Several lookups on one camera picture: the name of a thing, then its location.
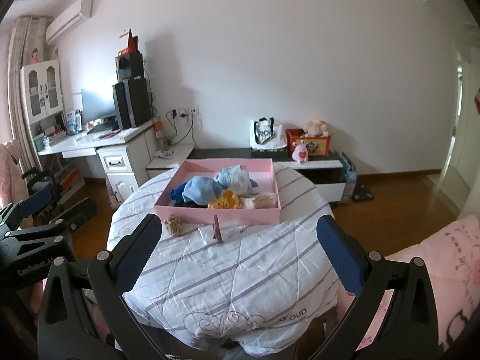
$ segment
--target pink blanket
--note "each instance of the pink blanket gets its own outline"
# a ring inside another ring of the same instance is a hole
[[[428,269],[438,314],[439,344],[447,349],[460,335],[480,302],[480,228],[475,216],[456,221],[387,259],[409,262],[422,257]],[[371,344],[385,317],[393,291],[386,291],[358,349]],[[338,290],[337,316],[347,312],[354,295]]]
[[[20,143],[17,140],[0,144],[0,208],[28,198],[27,185],[17,166],[19,158]],[[24,219],[20,227],[33,227],[32,217]]]

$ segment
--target pink box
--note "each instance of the pink box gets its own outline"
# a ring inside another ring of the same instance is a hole
[[[205,160],[185,160],[172,180],[168,183],[157,202],[155,212],[162,221],[173,214],[183,223],[213,223],[213,216],[217,215],[220,223],[237,221],[240,225],[278,225],[280,223],[280,199],[277,208],[266,209],[209,209],[174,207],[170,200],[170,191],[181,183],[190,180],[193,176],[215,177],[220,170],[235,165],[245,165],[250,178],[258,183],[255,192],[275,192],[278,195],[277,180],[271,159],[246,158],[209,158]]]

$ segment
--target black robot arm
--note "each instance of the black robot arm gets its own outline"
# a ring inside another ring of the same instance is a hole
[[[46,201],[39,197],[42,195],[32,195],[1,213],[0,286],[4,288],[21,288],[45,279],[57,256],[74,261],[70,235],[97,213],[95,201],[85,198],[49,225],[17,230],[30,211],[45,204]]]
[[[165,360],[122,298],[130,291],[161,236],[161,221],[148,214],[112,252],[89,262],[54,261],[40,311],[40,360]],[[357,295],[342,322],[312,360],[435,359],[438,323],[430,279],[420,258],[410,263],[367,252],[326,215],[317,237],[344,287]],[[102,343],[94,332],[82,288],[91,288],[106,323],[123,352]],[[356,351],[385,290],[394,289],[387,316],[373,344]]]

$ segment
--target speaker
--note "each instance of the speaker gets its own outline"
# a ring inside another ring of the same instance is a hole
[[[117,65],[117,78],[124,80],[128,78],[143,78],[143,56],[141,52],[128,52],[115,57]]]
[[[127,103],[130,127],[138,127],[152,118],[152,108],[148,97],[147,81],[124,79],[123,87]]]
[[[128,128],[131,128],[123,81],[113,85],[112,88],[118,127],[120,128],[120,130],[126,130]]]

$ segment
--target computer monitor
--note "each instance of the computer monitor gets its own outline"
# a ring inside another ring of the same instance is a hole
[[[117,83],[117,76],[106,79],[82,89],[83,122],[115,116],[112,85]]]

